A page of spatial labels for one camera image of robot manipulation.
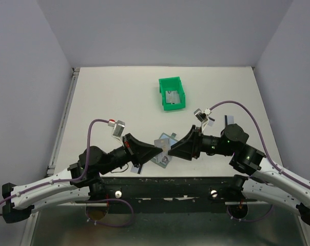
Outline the patterned credit card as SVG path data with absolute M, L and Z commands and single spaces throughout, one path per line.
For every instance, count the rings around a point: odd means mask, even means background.
M 161 148 L 163 152 L 167 152 L 170 150 L 170 139 L 169 138 L 161 138 L 154 140 L 154 146 Z

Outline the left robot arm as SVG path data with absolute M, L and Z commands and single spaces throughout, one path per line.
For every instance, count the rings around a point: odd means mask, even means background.
M 79 155 L 76 163 L 53 176 L 24 186 L 4 184 L 2 217 L 6 223 L 23 221 L 36 211 L 38 204 L 50 204 L 48 199 L 55 195 L 63 203 L 81 201 L 84 197 L 100 202 L 106 196 L 102 175 L 129 162 L 140 167 L 160 153 L 161 148 L 141 142 L 131 134 L 126 134 L 122 146 L 109 153 L 91 146 Z

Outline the green leather card holder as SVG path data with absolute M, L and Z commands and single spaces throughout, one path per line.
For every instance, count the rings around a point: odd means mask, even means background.
M 162 133 L 160 138 L 169 138 L 170 139 L 170 145 L 171 147 L 176 144 L 178 142 L 178 140 L 176 139 L 176 133 L 171 133 L 170 135 L 166 134 L 166 133 Z M 159 166 L 161 166 L 162 168 L 166 168 L 169 164 L 169 162 L 171 161 L 172 157 L 168 154 L 167 152 L 161 152 L 160 154 L 156 155 L 155 157 L 153 157 L 151 159 L 151 161 Z

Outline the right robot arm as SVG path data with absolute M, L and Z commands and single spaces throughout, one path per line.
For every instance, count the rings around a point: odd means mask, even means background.
M 281 206 L 310 226 L 310 180 L 277 164 L 266 151 L 248 145 L 248 138 L 237 124 L 227 125 L 219 137 L 204 135 L 192 126 L 168 154 L 185 160 L 197 159 L 202 152 L 230 156 L 229 165 L 242 174 L 227 187 L 231 200 L 255 199 Z

